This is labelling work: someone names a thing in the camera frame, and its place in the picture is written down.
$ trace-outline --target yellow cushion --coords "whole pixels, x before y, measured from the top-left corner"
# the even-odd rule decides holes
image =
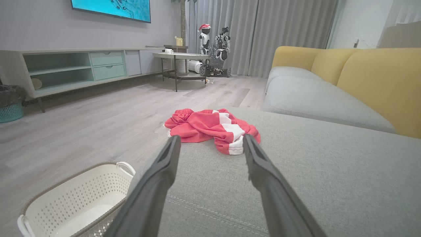
[[[421,138],[421,48],[355,52],[337,86],[385,117],[399,134]]]
[[[320,51],[323,51],[323,49],[292,46],[278,47],[273,57],[272,68],[277,66],[299,67],[310,71],[314,58]]]
[[[346,61],[358,50],[360,49],[338,48],[322,50],[314,59],[312,72],[336,86]]]

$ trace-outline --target television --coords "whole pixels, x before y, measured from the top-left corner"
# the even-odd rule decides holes
[[[75,10],[151,23],[149,0],[71,0]]]

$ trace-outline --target yellow watering can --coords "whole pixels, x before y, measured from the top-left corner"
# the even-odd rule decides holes
[[[176,39],[176,45],[177,46],[183,46],[183,38],[181,37],[174,37]]]

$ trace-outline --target humanoid robot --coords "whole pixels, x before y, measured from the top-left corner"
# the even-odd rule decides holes
[[[202,30],[202,33],[199,36],[200,39],[200,54],[205,54],[208,55],[209,54],[209,43],[210,43],[210,37],[209,37],[209,33],[211,32],[211,25],[209,24],[203,24],[199,27],[200,31]]]

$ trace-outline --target light blue cabinet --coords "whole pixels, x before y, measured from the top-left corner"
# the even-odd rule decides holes
[[[124,76],[124,65],[110,65],[105,67],[94,67],[93,74],[95,76],[95,80],[104,80],[109,78],[115,77],[123,77]]]
[[[140,68],[139,50],[126,50],[125,61],[126,61],[127,76],[142,74],[142,71]]]
[[[91,52],[89,55],[91,57],[92,66],[123,63],[122,51]]]
[[[39,98],[78,88],[160,72],[154,48],[54,49],[0,51],[6,84],[19,85]],[[36,78],[37,88],[32,84]]]

